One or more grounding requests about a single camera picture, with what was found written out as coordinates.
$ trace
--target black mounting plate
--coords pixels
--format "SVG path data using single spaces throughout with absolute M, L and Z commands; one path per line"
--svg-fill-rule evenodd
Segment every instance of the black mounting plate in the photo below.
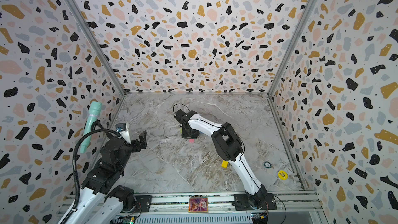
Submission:
M 236 203 L 238 203 L 239 207 L 235 206 L 236 210 L 248 210 L 252 211 L 254 210 L 248 201 L 248 197 L 246 194 L 235 194 L 234 195 L 234 200 Z M 275 198 L 272 193 L 268 193 L 266 196 L 266 202 L 268 203 L 268 210 L 276 210 L 276 202 Z
M 141 213 L 148 213 L 149 212 L 149 208 L 150 208 L 150 203 L 152 200 L 152 196 L 151 195 L 136 195 L 135 196 L 137 199 L 137 210 L 136 212 L 139 213 L 140 212 L 140 205 L 141 205 Z

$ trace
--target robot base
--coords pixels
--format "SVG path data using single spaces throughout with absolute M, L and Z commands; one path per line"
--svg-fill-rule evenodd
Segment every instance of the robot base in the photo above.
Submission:
M 236 210 L 248 210 L 251 211 L 253 208 L 250 206 L 248 201 L 248 197 L 246 194 L 235 194 L 234 195 L 235 202 L 238 203 L 235 208 Z M 276 202 L 272 193 L 267 193 L 265 198 L 266 203 L 268 203 L 268 210 L 276 210 Z M 260 210 L 267 210 L 267 206 L 263 206 Z

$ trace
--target mint green object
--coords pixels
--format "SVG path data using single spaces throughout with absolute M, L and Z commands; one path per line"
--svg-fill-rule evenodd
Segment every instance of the mint green object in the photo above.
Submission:
M 84 128 L 83 136 L 91 131 L 92 124 L 97 121 L 102 108 L 102 103 L 93 101 L 88 110 L 88 117 L 86 127 Z M 85 153 L 86 149 L 90 143 L 91 136 L 87 137 L 80 145 L 80 153 Z

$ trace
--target white arm segment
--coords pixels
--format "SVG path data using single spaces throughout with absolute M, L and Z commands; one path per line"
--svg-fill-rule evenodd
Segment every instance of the white arm segment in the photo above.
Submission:
M 207 136 L 211 137 L 213 132 L 218 131 L 221 128 L 221 124 L 212 122 L 202 117 L 200 114 L 195 114 L 188 121 L 189 126 L 192 129 L 198 130 Z M 229 161 L 243 182 L 245 191 L 251 195 L 257 193 L 260 189 L 261 182 L 252 172 L 250 166 L 248 165 L 246 158 L 242 153 L 236 156 L 236 161 Z
M 242 157 L 240 158 L 241 154 L 242 153 L 239 153 L 239 155 L 236 157 L 235 162 L 229 161 L 229 163 L 232 165 L 232 167 L 234 168 L 234 170 L 242 180 L 243 186 L 245 187 L 245 191 L 251 195 L 254 195 L 259 191 L 261 182 L 251 171 L 251 168 L 246 161 L 245 155 L 243 154 Z
M 109 197 L 97 213 L 86 224 L 109 224 L 122 211 L 123 202 L 116 197 Z
M 80 190 L 80 202 L 77 205 L 77 211 L 74 212 L 65 224 L 84 224 L 91 215 L 92 211 L 97 207 L 98 203 L 105 197 L 102 193 L 93 194 L 93 190 L 84 188 Z M 72 209 L 73 203 L 65 212 L 64 216 L 59 220 L 61 223 L 67 213 Z

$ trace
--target colorful card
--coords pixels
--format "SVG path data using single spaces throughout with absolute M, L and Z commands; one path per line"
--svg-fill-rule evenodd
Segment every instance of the colorful card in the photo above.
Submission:
M 190 213 L 207 213 L 208 211 L 207 198 L 194 197 L 189 199 Z

